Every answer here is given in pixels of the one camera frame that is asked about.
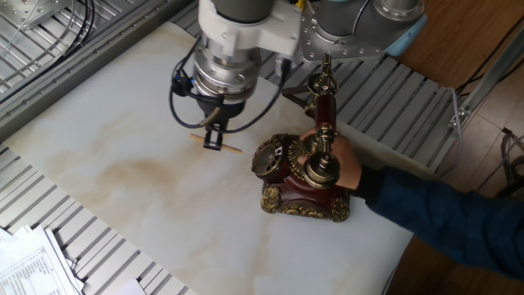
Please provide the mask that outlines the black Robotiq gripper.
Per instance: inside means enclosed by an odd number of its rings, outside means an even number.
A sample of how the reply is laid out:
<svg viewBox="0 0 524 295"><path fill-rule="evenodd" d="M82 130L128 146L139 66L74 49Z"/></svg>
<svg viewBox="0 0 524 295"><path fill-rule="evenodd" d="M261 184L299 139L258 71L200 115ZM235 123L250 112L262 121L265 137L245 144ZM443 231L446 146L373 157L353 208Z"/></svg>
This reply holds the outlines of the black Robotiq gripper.
<svg viewBox="0 0 524 295"><path fill-rule="evenodd" d="M220 151L223 146L224 124L241 114L246 103L225 103L219 98L211 98L208 101L199 101L197 104L205 114L201 122L202 125L206 125L204 148ZM215 143L213 141L214 132L216 133Z"/></svg>

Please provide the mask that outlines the person's bare hand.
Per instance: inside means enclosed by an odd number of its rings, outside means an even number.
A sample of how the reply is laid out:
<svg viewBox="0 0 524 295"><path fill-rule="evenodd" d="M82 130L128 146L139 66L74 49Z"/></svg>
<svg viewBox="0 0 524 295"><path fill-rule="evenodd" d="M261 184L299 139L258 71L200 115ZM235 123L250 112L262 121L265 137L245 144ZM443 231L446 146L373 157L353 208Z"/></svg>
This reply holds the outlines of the person's bare hand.
<svg viewBox="0 0 524 295"><path fill-rule="evenodd" d="M340 176L337 186L356 190L362 175L362 166L354 153L350 140L337 134L331 145L332 155L340 164Z"/></svg>

